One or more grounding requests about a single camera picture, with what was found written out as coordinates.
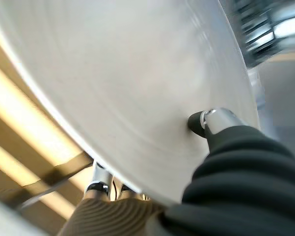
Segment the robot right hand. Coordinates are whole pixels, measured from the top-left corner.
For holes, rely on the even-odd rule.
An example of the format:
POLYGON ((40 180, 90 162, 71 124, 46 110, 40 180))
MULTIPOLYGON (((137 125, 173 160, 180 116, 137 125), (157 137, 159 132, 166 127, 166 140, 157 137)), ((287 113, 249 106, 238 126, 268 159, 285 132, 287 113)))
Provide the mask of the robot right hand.
POLYGON ((90 184, 61 236, 295 236, 295 156, 230 110, 197 112, 188 127, 209 154, 179 204, 107 200, 90 184))

